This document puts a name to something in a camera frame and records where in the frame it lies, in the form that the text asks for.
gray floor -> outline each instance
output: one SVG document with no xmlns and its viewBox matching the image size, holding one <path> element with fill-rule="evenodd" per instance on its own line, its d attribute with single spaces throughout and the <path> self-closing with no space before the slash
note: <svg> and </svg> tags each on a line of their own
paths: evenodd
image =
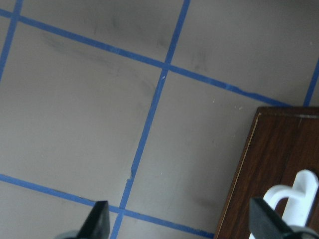
<svg viewBox="0 0 319 239">
<path fill-rule="evenodd" d="M 319 104 L 319 1 L 2 0 L 0 232 L 212 238 L 255 110 Z"/>
</svg>

black object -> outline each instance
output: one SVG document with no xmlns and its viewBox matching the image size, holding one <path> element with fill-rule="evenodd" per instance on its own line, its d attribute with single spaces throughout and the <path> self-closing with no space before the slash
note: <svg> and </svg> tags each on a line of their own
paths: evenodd
<svg viewBox="0 0 319 239">
<path fill-rule="evenodd" d="M 107 201 L 95 203 L 75 238 L 67 239 L 107 239 L 110 234 L 109 204 Z"/>
<path fill-rule="evenodd" d="M 250 199 L 249 230 L 255 239 L 319 239 L 310 228 L 289 227 L 262 199 Z"/>
</svg>

wooden panel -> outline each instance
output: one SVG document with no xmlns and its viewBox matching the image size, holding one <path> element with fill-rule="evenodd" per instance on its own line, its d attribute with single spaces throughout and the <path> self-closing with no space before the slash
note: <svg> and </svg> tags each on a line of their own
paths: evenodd
<svg viewBox="0 0 319 239">
<path fill-rule="evenodd" d="M 298 171 L 318 165 L 318 116 L 318 108 L 257 110 L 217 227 L 216 239 L 248 238 L 249 199 L 263 197 L 277 184 L 292 185 Z M 311 160 L 306 166 L 303 161 L 309 159 L 309 154 Z"/>
</svg>

dark blurry object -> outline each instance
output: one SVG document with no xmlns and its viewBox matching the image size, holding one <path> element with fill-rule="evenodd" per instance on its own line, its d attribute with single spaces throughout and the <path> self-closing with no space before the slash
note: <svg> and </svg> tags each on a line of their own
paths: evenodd
<svg viewBox="0 0 319 239">
<path fill-rule="evenodd" d="M 95 203 L 75 238 L 67 239 L 107 239 L 110 234 L 109 204 L 107 201 Z"/>
<path fill-rule="evenodd" d="M 255 239 L 319 239 L 309 228 L 288 226 L 262 198 L 250 200 L 249 230 Z"/>
</svg>

white object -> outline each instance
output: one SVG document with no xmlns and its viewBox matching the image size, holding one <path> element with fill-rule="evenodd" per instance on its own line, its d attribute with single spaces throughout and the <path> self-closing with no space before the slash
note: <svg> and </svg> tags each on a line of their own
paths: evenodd
<svg viewBox="0 0 319 239">
<path fill-rule="evenodd" d="M 274 210 L 280 200 L 288 198 L 282 217 L 283 221 L 289 226 L 304 227 L 313 205 L 318 185 L 318 178 L 313 172 L 302 170 L 297 173 L 292 187 L 285 185 L 273 186 L 266 192 L 264 200 Z M 254 239 L 252 234 L 250 234 L 249 239 Z"/>
</svg>

